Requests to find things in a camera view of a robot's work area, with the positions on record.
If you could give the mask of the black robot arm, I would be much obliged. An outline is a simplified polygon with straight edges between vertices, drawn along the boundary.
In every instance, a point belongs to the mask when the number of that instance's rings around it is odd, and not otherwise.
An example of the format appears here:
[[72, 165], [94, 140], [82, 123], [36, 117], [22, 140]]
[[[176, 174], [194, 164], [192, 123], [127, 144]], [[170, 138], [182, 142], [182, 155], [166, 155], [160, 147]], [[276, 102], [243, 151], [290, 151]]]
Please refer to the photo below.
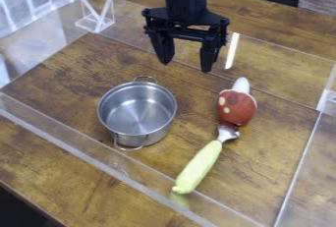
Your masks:
[[230, 18], [208, 9], [207, 0], [166, 0], [164, 8], [146, 8], [144, 32], [150, 36], [159, 61], [167, 65], [175, 56], [174, 39], [202, 44], [202, 70], [211, 71], [222, 46], [227, 43]]

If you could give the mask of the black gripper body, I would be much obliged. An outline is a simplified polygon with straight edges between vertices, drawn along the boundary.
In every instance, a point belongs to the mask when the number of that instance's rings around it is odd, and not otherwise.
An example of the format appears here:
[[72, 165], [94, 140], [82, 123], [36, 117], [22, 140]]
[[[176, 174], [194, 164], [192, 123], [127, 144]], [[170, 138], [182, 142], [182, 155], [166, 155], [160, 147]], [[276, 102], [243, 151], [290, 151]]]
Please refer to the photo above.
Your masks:
[[144, 33], [150, 36], [154, 46], [162, 46], [164, 39], [203, 41], [206, 36], [214, 36], [219, 45], [227, 43], [230, 18], [210, 9], [203, 9], [200, 15], [188, 21], [171, 19], [167, 8], [146, 8], [142, 15], [146, 18]]

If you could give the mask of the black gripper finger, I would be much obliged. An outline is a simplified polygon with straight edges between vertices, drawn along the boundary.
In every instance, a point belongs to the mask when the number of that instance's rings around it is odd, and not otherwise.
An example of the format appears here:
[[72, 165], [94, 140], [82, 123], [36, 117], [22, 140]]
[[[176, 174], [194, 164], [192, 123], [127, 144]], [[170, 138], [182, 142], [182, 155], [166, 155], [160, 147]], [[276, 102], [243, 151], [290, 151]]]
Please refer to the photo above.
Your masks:
[[156, 31], [151, 31], [148, 36], [159, 61], [167, 65], [175, 56], [174, 37], [167, 32]]
[[202, 70], [208, 73], [212, 68], [212, 64], [216, 62], [218, 54], [220, 50], [220, 42], [218, 39], [206, 39], [200, 49], [202, 57]]

